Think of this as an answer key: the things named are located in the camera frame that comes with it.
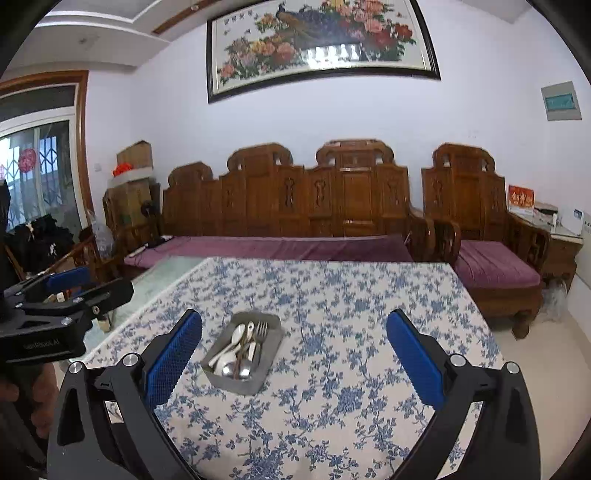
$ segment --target wooden door frame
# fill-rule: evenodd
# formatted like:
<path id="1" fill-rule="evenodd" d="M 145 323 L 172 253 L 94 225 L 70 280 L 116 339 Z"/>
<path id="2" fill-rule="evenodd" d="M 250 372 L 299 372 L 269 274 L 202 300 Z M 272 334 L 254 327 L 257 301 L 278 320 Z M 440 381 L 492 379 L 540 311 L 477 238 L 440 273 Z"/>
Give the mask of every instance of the wooden door frame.
<path id="1" fill-rule="evenodd" d="M 82 203 L 86 218 L 88 211 L 94 213 L 92 195 L 90 194 L 90 180 L 88 165 L 86 164 L 86 91 L 88 89 L 88 70 L 62 70 L 59 72 L 44 72 L 18 77 L 6 82 L 0 82 L 0 98 L 13 93 L 23 92 L 33 88 L 51 87 L 56 85 L 76 85 L 76 162 L 78 165 L 78 179 L 82 192 Z"/>

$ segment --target plastic bag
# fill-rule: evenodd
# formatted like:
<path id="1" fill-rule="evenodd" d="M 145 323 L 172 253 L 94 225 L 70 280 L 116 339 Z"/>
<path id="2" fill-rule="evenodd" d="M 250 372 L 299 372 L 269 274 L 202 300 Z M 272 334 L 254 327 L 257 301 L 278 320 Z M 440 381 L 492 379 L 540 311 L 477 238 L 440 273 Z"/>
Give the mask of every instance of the plastic bag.
<path id="1" fill-rule="evenodd" d="M 539 315 L 558 322 L 566 310 L 566 283 L 562 278 L 550 280 L 548 287 L 542 290 L 544 303 Z"/>
<path id="2" fill-rule="evenodd" d="M 99 250 L 101 259 L 106 260 L 113 254 L 115 241 L 113 233 L 104 223 L 99 222 L 92 212 L 88 212 L 92 233 L 95 235 L 96 247 Z"/>

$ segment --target cardboard box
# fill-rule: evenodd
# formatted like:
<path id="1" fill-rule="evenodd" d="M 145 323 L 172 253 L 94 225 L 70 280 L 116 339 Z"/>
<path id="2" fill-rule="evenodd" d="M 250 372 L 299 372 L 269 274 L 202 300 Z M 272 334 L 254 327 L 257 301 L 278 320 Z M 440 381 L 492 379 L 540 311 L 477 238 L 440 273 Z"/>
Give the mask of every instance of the cardboard box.
<path id="1" fill-rule="evenodd" d="M 130 181 L 107 190 L 109 208 L 115 229 L 126 226 L 137 226 L 146 223 L 141 207 L 144 202 L 152 200 L 148 180 Z"/>
<path id="2" fill-rule="evenodd" d="M 152 145 L 141 140 L 117 153 L 117 165 L 129 163 L 133 168 L 153 167 Z"/>

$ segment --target clothing pile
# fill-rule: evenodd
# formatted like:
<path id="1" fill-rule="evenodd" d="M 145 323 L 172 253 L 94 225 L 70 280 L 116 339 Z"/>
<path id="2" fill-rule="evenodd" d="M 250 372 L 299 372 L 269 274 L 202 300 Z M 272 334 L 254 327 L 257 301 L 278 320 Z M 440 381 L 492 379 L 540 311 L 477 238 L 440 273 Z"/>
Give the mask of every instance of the clothing pile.
<path id="1" fill-rule="evenodd" d="M 5 234 L 4 241 L 25 272 L 38 273 L 72 250 L 74 238 L 67 228 L 45 215 Z"/>

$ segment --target carved wooden sofa backrest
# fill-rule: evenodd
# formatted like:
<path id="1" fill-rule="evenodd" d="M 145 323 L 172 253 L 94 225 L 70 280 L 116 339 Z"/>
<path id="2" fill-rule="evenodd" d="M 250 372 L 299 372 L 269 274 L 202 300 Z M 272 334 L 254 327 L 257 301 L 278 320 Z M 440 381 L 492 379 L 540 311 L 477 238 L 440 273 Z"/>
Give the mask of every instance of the carved wooden sofa backrest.
<path id="1" fill-rule="evenodd" d="M 203 183 L 212 180 L 212 169 L 203 162 L 183 165 L 170 173 L 170 188 L 163 191 L 163 218 L 167 233 L 203 235 L 200 197 Z"/>
<path id="2" fill-rule="evenodd" d="M 391 148 L 378 140 L 331 141 L 318 150 L 316 158 L 317 167 L 304 169 L 293 165 L 285 147 L 267 144 L 234 152 L 228 159 L 228 173 L 217 180 L 199 164 L 179 167 L 169 181 L 183 181 L 177 180 L 181 168 L 186 178 L 194 169 L 191 195 L 197 197 L 192 200 L 197 207 L 186 205 L 188 193 L 176 200 L 177 207 L 168 207 L 170 198 L 185 192 L 178 183 L 171 184 L 165 191 L 165 224 L 195 222 L 190 229 L 199 233 L 192 235 L 407 233 L 408 171 L 395 165 Z M 196 221 L 186 218 L 188 211 L 195 213 Z"/>
<path id="3" fill-rule="evenodd" d="M 277 143 L 235 151 L 219 177 L 222 235 L 302 236 L 303 171 Z"/>
<path id="4" fill-rule="evenodd" d="M 307 170 L 313 236 L 406 231 L 408 171 L 379 140 L 332 140 Z"/>
<path id="5" fill-rule="evenodd" d="M 423 169 L 425 213 L 455 220 L 462 238 L 503 241 L 505 179 L 495 160 L 481 148 L 443 144 L 433 153 L 433 167 Z"/>

